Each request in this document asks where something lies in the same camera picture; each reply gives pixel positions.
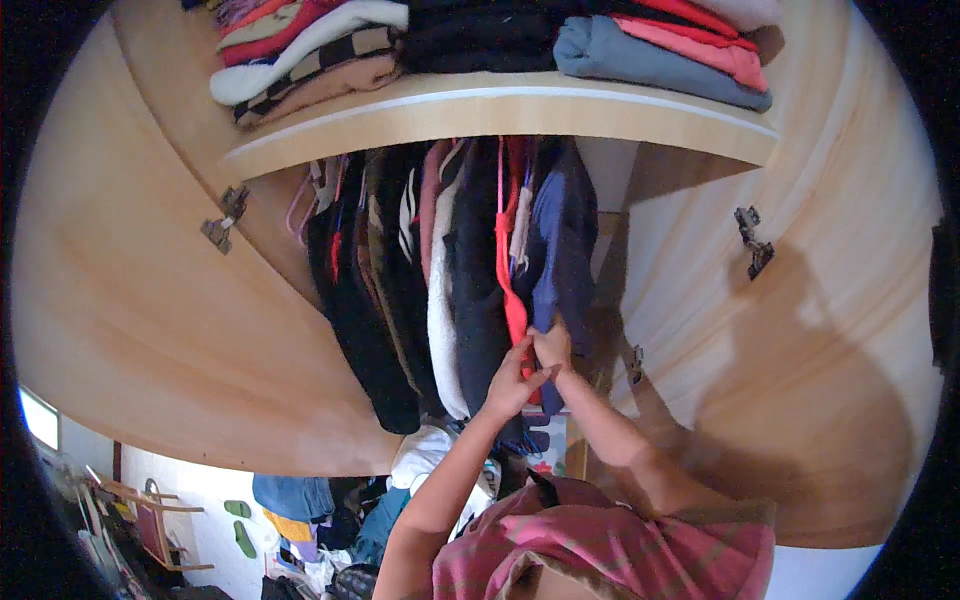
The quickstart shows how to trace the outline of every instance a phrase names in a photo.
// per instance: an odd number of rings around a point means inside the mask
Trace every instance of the white fleece jacket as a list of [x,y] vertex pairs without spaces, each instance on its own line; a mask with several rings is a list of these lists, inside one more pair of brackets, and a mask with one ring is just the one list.
[[[463,152],[466,140],[457,141],[447,160],[441,165],[441,177],[449,157]],[[450,232],[453,222],[453,197],[464,182],[469,156],[453,182],[437,197],[436,217],[433,222],[433,241],[430,245],[430,284],[427,289],[426,333],[430,341],[430,362],[437,380],[437,392],[446,412],[456,420],[466,419],[470,413],[457,376],[457,335],[453,329],[453,312],[450,310],[450,295],[453,279],[446,260],[444,236]]]

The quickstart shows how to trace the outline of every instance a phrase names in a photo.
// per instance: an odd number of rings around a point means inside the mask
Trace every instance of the window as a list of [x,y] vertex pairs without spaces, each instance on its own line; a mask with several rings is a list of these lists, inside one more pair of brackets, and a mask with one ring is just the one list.
[[20,388],[20,405],[30,433],[43,444],[60,450],[60,414],[57,409],[23,388]]

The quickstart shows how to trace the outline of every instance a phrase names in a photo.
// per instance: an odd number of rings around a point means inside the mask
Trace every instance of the pink plaid shirt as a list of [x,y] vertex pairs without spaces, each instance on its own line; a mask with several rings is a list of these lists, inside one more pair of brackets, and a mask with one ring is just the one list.
[[773,506],[685,511],[648,519],[584,481],[550,478],[560,506],[528,486],[497,502],[433,563],[433,598],[509,597],[531,564],[580,581],[601,598],[757,600],[773,565]]

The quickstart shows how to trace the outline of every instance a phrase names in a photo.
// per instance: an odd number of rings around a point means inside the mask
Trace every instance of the green slipper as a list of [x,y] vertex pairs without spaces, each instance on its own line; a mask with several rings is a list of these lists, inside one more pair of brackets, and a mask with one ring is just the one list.
[[240,521],[233,521],[233,538],[248,559],[256,558],[256,549],[253,548],[253,542],[250,541],[250,536],[247,535],[247,529]]
[[227,509],[227,512],[231,515],[241,516],[243,518],[250,518],[250,506],[247,505],[243,500],[224,500],[224,508]]

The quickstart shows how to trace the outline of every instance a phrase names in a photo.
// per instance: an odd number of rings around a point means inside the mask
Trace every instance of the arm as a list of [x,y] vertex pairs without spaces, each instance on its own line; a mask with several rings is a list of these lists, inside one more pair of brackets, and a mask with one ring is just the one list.
[[669,515],[695,506],[731,502],[694,481],[570,367],[569,336],[563,324],[555,325],[545,335],[535,329],[531,334],[540,363],[559,367],[554,382],[577,426],[597,458],[612,468],[635,506]]
[[496,434],[549,376],[536,372],[523,380],[520,359],[531,343],[527,337],[507,352],[483,408],[400,513],[387,541],[373,600],[396,600],[431,589],[433,561],[467,504]]

